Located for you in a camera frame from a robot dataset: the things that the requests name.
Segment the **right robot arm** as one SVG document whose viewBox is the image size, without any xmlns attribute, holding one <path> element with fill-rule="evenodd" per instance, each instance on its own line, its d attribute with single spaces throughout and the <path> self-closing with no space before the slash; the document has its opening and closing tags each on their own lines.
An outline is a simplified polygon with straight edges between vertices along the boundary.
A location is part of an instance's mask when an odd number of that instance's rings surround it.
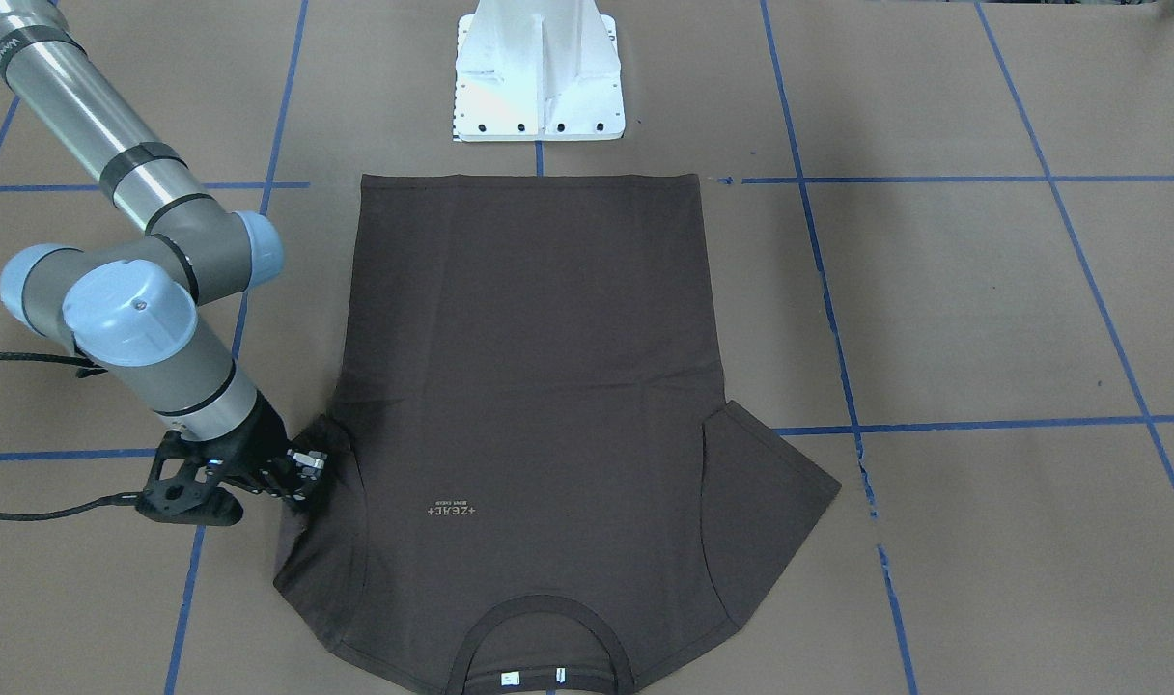
<svg viewBox="0 0 1174 695">
<path fill-rule="evenodd" d="M 212 197 L 97 70 L 58 4 L 0 1 L 0 80 L 136 230 L 97 249 L 36 243 L 0 274 L 14 320 L 113 375 L 163 424 L 129 502 L 158 522 L 231 524 L 234 491 L 304 507 L 325 456 L 296 448 L 200 313 L 282 272 L 272 223 Z"/>
</svg>

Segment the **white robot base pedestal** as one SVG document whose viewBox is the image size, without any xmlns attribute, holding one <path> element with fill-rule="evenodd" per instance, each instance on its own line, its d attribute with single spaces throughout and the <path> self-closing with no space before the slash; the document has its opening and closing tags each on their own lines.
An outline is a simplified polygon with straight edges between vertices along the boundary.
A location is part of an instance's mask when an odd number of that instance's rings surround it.
<svg viewBox="0 0 1174 695">
<path fill-rule="evenodd" d="M 456 141 L 625 136 L 618 23 L 595 1 L 481 1 L 456 40 Z"/>
</svg>

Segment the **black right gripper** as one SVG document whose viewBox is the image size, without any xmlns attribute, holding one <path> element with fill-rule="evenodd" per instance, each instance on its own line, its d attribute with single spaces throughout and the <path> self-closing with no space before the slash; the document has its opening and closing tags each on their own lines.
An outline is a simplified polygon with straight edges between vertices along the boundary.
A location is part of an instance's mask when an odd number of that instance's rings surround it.
<svg viewBox="0 0 1174 695">
<path fill-rule="evenodd" d="M 284 421 L 262 394 L 237 427 L 200 441 L 197 448 L 200 457 L 220 463 L 220 481 L 251 494 L 268 494 L 291 510 L 306 510 L 328 464 L 328 453 L 292 448 Z"/>
</svg>

